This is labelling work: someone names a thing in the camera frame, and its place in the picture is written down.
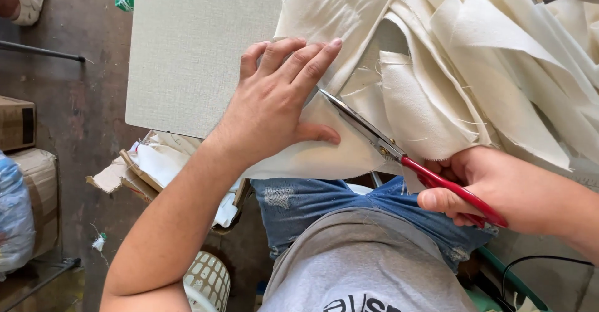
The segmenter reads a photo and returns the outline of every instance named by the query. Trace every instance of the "red scissors handle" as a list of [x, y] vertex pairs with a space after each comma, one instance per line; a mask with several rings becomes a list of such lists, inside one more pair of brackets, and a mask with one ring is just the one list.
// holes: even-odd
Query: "red scissors handle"
[[496, 226], [507, 227], [507, 221], [501, 214], [495, 211], [495, 209], [491, 208], [483, 200], [479, 199], [478, 196], [469, 192], [468, 189], [460, 186], [459, 184], [453, 183], [452, 181], [441, 178], [439, 175], [431, 172], [405, 155], [401, 157], [400, 162], [403, 166], [413, 170], [416, 175], [418, 175], [418, 180], [420, 180], [420, 182], [422, 182], [426, 188], [441, 187], [449, 189], [453, 193], [456, 193], [463, 200], [475, 206], [476, 209], [485, 215], [486, 219], [472, 214], [462, 213], [462, 215], [466, 216], [479, 228], [483, 228], [485, 226], [485, 221], [489, 222], [490, 224], [495, 224]]

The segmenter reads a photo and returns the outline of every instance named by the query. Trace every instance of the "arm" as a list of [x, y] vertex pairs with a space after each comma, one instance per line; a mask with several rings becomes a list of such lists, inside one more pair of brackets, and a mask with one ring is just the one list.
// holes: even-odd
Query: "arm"
[[[450, 160], [427, 162], [433, 172], [458, 181], [498, 210], [509, 228], [555, 235], [599, 264], [599, 194], [580, 184], [496, 149], [474, 147]], [[418, 195], [421, 208], [445, 212], [457, 225], [472, 224], [461, 212], [481, 215], [444, 188]]]
[[297, 142], [340, 142], [328, 126], [298, 122], [304, 101], [340, 49], [340, 40], [306, 46], [298, 38], [248, 48], [221, 122], [124, 239], [106, 277], [101, 311], [189, 311], [182, 278], [235, 180]]

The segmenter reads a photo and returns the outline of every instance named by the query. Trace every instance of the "plastic bag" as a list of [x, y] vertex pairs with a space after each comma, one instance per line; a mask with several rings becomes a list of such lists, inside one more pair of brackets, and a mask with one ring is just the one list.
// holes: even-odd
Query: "plastic bag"
[[34, 243], [34, 215], [23, 174], [0, 151], [0, 281], [27, 263]]

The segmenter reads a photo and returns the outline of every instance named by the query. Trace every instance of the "left hand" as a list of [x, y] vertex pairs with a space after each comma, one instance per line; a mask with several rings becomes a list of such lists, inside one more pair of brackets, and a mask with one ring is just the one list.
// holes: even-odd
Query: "left hand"
[[337, 131], [326, 125], [300, 123], [299, 118], [306, 98], [340, 50], [340, 39], [306, 46], [305, 39], [288, 38], [250, 46], [241, 56], [235, 94], [202, 145], [218, 149], [243, 168], [301, 141], [338, 145]]

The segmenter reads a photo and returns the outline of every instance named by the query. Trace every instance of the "gray t-shirt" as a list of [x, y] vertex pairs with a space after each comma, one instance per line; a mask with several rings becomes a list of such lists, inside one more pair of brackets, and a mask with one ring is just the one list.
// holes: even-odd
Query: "gray t-shirt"
[[476, 311], [435, 242], [399, 216], [348, 208], [275, 262], [260, 312]]

